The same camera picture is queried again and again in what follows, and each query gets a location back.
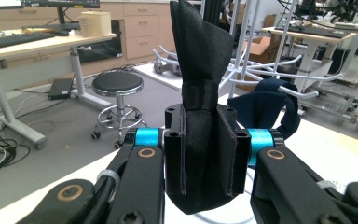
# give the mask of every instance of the white table surface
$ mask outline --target white table surface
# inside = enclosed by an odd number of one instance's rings
[[[358,141],[322,126],[301,120],[297,132],[285,141],[297,156],[325,180],[346,185],[358,181]],[[63,181],[82,178],[95,183],[98,173],[114,158],[111,153],[50,185],[4,207],[0,210],[0,223],[15,223],[31,212],[50,189]],[[246,189],[251,190],[252,181],[246,179]],[[242,195],[233,202],[205,216],[220,222],[238,222],[253,215],[250,197]],[[187,216],[166,197],[165,223],[205,223],[195,216]]]

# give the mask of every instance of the white desk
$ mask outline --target white desk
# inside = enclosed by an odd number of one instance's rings
[[[55,49],[67,49],[69,50],[69,53],[66,57],[52,58],[42,60],[37,63],[29,63],[22,66],[0,69],[0,106],[3,111],[3,116],[0,117],[0,120],[11,129],[34,142],[36,147],[42,147],[47,140],[46,136],[38,133],[14,118],[13,112],[7,101],[5,91],[36,83],[37,81],[46,80],[50,77],[66,75],[71,72],[75,73],[77,86],[77,90],[73,90],[73,94],[103,106],[110,105],[109,102],[102,101],[85,92],[82,79],[83,75],[81,72],[76,46],[109,40],[113,37],[116,37],[116,35],[111,34],[108,36],[98,37],[83,37],[81,35],[70,35],[65,37],[56,36],[49,39],[1,48],[0,60],[23,55],[38,54],[40,52]]]
[[[220,99],[220,104],[227,100]],[[316,124],[301,120],[297,132],[286,140],[286,145],[297,156],[309,165],[316,173],[326,180],[337,181],[341,184],[348,184],[358,181],[358,141],[346,135],[333,132]],[[98,173],[104,170],[116,153],[111,153],[92,164],[89,164],[72,174],[51,183],[44,188],[31,193],[30,195],[8,205],[0,210],[0,223],[15,223],[28,215],[48,193],[48,191],[61,182],[69,179],[87,179],[96,182]],[[246,187],[252,186],[249,179],[246,180]],[[165,223],[204,223],[195,216],[187,216],[177,209],[173,203],[166,199]],[[230,214],[242,214],[244,217],[252,215],[247,195],[238,197],[238,200],[225,205],[226,209],[217,209],[208,214],[213,218],[225,222],[238,222],[240,220],[227,220]]]
[[[282,30],[275,30],[275,27],[263,28],[262,31],[275,35],[283,34]],[[334,50],[336,49],[336,46],[347,39],[356,37],[356,33],[350,33],[342,38],[333,38],[333,37],[327,37],[321,35],[308,35],[308,34],[288,31],[287,36],[303,38],[305,42],[307,42],[308,44],[307,52],[303,55],[301,59],[302,60],[301,65],[297,73],[299,75],[308,76],[308,77],[323,77],[327,75],[330,69],[333,53]],[[321,61],[321,65],[317,70],[311,71],[313,56],[315,55],[318,46],[321,46],[323,44],[327,44],[327,49],[324,54],[324,58]],[[306,80],[303,78],[298,78],[295,80],[295,85],[297,86],[298,91],[300,92],[303,92],[307,87],[309,87],[313,83],[314,81]]]

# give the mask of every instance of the white wall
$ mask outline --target white wall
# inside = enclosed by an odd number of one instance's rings
[[[255,29],[258,30],[263,26],[264,19],[267,15],[276,14],[277,17],[281,16],[281,13],[284,11],[284,7],[278,2],[278,0],[252,0],[252,14],[250,16],[252,22],[252,17],[255,14],[255,5],[256,1],[261,1],[260,6],[257,11],[257,17],[255,21]]]

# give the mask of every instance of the round black stool seat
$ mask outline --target round black stool seat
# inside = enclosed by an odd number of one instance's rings
[[[144,87],[141,77],[126,72],[108,72],[92,81],[92,89],[102,96],[124,96],[134,94]]]

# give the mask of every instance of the keyboard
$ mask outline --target keyboard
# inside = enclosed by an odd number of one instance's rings
[[[26,29],[51,29],[55,31],[71,31],[71,30],[80,30],[80,24],[78,22],[66,23],[66,24],[48,24],[48,25],[30,25],[22,26],[22,30]]]
[[[275,27],[275,30],[283,30],[284,27]],[[301,28],[299,27],[289,27],[287,29],[288,32],[294,32],[294,33],[301,33],[301,34],[307,34],[307,35],[321,35],[326,37],[333,37],[333,38],[342,38],[345,35],[348,35],[349,33],[337,31],[337,30],[330,30],[330,29],[322,29],[322,28],[316,28],[316,27],[309,27],[309,26],[303,26]]]
[[[49,33],[29,33],[0,37],[0,48],[24,44],[41,39],[52,38],[54,36],[54,34]]]

